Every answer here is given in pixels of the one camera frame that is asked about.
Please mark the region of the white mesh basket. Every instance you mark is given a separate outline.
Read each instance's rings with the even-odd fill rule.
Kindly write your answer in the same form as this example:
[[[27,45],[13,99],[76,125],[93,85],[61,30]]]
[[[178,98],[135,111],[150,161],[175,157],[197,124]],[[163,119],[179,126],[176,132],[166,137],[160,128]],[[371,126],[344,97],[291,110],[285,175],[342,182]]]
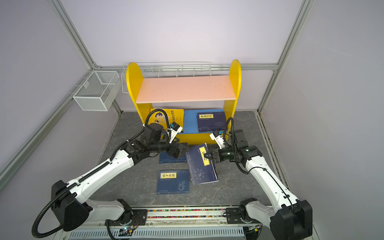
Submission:
[[[107,112],[121,86],[117,71],[92,71],[74,93],[73,99],[83,111]]]

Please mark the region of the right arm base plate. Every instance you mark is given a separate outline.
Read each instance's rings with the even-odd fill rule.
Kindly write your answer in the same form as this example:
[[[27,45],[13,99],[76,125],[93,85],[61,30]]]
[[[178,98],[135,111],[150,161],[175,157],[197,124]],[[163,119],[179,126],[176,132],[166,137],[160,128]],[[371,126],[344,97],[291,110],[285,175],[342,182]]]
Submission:
[[[223,213],[223,217],[226,218],[228,224],[260,224],[257,220],[246,220],[242,217],[239,207],[226,208]]]

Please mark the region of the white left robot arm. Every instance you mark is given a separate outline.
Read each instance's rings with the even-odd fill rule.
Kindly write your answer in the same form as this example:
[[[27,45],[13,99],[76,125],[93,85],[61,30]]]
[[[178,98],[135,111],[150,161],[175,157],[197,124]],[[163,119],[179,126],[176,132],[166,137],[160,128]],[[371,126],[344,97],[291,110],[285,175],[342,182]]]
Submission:
[[[134,216],[125,200],[93,201],[90,197],[115,176],[149,158],[152,153],[167,152],[174,158],[180,157],[186,148],[177,138],[182,130],[175,122],[166,129],[156,123],[145,125],[134,137],[119,144],[110,158],[89,172],[67,183],[56,182],[52,186],[51,200],[32,225],[33,237],[45,238],[60,230],[70,232],[83,223],[93,221],[105,221],[106,225],[112,222],[122,226],[130,224]],[[60,225],[40,233],[39,224],[48,210],[54,212]]]

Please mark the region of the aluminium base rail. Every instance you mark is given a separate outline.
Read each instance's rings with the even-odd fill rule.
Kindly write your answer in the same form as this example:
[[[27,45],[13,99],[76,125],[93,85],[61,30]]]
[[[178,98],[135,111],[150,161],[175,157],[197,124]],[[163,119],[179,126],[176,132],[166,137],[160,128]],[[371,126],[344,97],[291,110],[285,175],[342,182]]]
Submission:
[[[105,226],[105,221],[83,223],[78,228],[66,232],[60,230],[54,235],[56,240],[138,240],[182,239],[206,237],[244,237],[257,239],[265,228],[263,224],[228,224],[223,213],[226,208],[238,206],[208,207],[142,207],[148,215],[144,226]]]

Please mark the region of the yellow bookshelf with coloured shelves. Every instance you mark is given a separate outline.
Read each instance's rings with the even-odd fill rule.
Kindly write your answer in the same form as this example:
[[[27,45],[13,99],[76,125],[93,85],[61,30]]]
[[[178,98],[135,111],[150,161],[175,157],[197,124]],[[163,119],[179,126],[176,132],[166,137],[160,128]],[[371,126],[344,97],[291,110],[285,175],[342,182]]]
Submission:
[[[142,122],[154,104],[224,101],[226,118],[233,117],[242,86],[239,60],[233,60],[227,76],[145,79],[137,63],[126,67],[127,89]]]

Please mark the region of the aluminium frame rail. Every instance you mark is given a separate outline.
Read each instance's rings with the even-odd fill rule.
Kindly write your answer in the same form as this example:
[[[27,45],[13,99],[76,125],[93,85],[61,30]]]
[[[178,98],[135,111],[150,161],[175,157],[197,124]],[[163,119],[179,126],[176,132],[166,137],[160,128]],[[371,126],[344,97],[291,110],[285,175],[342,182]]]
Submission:
[[[100,160],[118,117],[73,100],[91,72],[52,3],[1,1],[2,195],[46,192]]]

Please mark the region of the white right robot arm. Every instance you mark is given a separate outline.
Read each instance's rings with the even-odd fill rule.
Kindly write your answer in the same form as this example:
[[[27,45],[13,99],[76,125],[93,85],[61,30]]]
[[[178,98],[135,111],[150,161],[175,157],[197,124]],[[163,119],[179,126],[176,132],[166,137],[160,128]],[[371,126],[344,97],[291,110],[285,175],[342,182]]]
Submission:
[[[263,205],[255,198],[240,203],[241,218],[256,220],[268,227],[276,240],[303,240],[313,234],[313,208],[306,200],[299,200],[276,176],[256,146],[250,146],[243,130],[226,134],[215,131],[210,138],[217,148],[205,154],[210,160],[234,161],[238,169],[253,176],[266,193],[271,205]]]

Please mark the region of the blue book yellow label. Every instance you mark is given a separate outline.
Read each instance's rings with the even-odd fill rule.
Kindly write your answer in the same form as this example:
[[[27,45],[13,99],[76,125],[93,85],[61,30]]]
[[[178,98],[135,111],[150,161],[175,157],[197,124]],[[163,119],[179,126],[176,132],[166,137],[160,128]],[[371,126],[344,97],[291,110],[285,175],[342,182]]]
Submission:
[[[171,151],[162,152],[159,155],[159,163],[160,164],[186,163],[187,158],[186,158],[185,153],[188,150],[188,143],[181,143],[181,144],[184,145],[184,154],[180,158],[175,159],[175,158],[171,157]]]

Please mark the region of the blue book bottom stack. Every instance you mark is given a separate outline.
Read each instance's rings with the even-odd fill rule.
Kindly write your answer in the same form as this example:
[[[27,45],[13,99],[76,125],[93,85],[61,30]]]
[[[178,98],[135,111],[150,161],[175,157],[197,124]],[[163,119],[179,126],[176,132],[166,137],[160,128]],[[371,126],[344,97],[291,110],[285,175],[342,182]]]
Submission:
[[[157,195],[188,194],[189,192],[189,170],[158,171]]]

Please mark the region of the yellow cartoon book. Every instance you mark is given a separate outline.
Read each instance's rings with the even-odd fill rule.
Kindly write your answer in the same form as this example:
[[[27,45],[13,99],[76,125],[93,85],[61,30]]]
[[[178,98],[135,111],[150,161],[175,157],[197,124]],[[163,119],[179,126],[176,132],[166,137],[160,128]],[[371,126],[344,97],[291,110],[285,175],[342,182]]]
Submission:
[[[167,128],[166,116],[167,116],[170,126],[173,123],[176,123],[180,127],[184,128],[184,116],[185,116],[184,110],[163,109],[163,111],[166,113],[166,115],[161,111],[156,111],[155,113],[153,113],[149,118],[148,124],[152,124],[152,123],[160,124],[164,127],[164,129],[166,129]]]

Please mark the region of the blue book stack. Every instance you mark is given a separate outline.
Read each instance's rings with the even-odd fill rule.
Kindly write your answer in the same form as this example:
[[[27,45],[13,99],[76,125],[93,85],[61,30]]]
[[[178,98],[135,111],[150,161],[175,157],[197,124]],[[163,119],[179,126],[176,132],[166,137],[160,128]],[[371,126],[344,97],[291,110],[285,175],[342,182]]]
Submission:
[[[188,194],[189,192],[189,170],[158,171],[157,195]]]
[[[197,113],[198,132],[214,132],[224,130],[227,118],[225,112],[200,112]]]

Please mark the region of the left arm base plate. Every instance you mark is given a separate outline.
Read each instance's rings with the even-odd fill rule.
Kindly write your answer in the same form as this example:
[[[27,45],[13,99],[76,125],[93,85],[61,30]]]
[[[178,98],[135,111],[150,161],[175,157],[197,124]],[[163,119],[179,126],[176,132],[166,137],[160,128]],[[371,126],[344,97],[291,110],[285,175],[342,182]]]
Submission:
[[[144,226],[148,215],[147,209],[133,209],[130,212],[125,211],[117,220],[106,220],[109,226]]]

